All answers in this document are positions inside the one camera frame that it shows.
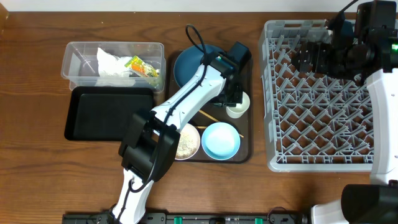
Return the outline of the blue round plate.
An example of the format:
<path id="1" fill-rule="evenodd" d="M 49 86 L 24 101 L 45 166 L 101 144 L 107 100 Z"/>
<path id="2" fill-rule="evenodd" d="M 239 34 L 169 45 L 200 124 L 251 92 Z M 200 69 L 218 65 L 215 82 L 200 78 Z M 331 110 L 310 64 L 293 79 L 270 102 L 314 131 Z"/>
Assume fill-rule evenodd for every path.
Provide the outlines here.
<path id="1" fill-rule="evenodd" d="M 196 73 L 200 66 L 203 52 L 195 46 L 182 51 L 174 63 L 174 78 L 179 87 L 183 87 Z"/>

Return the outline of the white paper cup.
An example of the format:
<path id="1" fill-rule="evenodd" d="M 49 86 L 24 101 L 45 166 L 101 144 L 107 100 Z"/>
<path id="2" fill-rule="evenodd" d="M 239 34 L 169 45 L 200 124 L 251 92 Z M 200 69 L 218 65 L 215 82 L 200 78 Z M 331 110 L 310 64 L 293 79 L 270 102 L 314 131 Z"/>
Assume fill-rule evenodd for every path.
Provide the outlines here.
<path id="1" fill-rule="evenodd" d="M 226 107 L 226 113 L 230 118 L 240 118 L 250 106 L 251 100 L 247 93 L 243 92 L 242 103 L 237 103 L 235 107 Z"/>

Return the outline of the green yellow snack wrapper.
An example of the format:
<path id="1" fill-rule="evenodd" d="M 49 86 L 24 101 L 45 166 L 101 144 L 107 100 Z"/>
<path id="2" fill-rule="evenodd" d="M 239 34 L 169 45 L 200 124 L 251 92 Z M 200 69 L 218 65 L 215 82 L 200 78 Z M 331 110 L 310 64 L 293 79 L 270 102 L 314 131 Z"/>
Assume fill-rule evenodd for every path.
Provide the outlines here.
<path id="1" fill-rule="evenodd" d="M 140 77 L 156 78 L 159 76 L 158 70 L 137 55 L 133 56 L 124 66 L 137 73 Z"/>

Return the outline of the white paper napkin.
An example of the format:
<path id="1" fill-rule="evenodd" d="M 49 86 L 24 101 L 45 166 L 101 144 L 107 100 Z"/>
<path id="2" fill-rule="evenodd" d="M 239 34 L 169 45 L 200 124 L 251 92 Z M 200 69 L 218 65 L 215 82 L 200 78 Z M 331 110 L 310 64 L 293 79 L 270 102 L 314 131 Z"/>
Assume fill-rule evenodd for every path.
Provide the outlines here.
<path id="1" fill-rule="evenodd" d="M 99 78 L 95 86 L 133 86 L 136 81 L 130 75 L 133 71 L 124 65 L 132 57 L 118 57 L 98 48 L 97 51 L 98 74 Z"/>

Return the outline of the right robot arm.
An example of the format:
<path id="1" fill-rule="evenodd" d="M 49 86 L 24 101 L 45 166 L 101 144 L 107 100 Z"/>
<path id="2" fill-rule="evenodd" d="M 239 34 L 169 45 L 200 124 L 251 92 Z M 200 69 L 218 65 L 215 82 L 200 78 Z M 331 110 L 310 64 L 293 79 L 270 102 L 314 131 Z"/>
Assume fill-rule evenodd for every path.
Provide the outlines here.
<path id="1" fill-rule="evenodd" d="M 341 198 L 311 208 L 310 223 L 397 223 L 397 29 L 394 1 L 357 7 L 354 24 L 341 10 L 326 22 L 331 42 L 307 42 L 294 55 L 300 72 L 353 80 L 361 75 L 373 109 L 370 184 L 348 184 Z"/>

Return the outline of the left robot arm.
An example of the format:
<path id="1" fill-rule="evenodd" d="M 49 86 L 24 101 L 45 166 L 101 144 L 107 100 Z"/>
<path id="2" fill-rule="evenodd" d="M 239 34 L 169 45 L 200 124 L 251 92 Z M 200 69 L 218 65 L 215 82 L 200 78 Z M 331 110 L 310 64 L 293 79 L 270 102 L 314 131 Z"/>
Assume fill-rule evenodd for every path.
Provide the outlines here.
<path id="1" fill-rule="evenodd" d="M 138 223 L 154 182 L 175 160 L 180 132 L 208 102 L 236 106 L 243 101 L 241 70 L 250 50 L 236 42 L 227 52 L 205 52 L 196 73 L 167 101 L 150 111 L 139 110 L 130 120 L 118 154 L 124 182 L 108 223 Z"/>

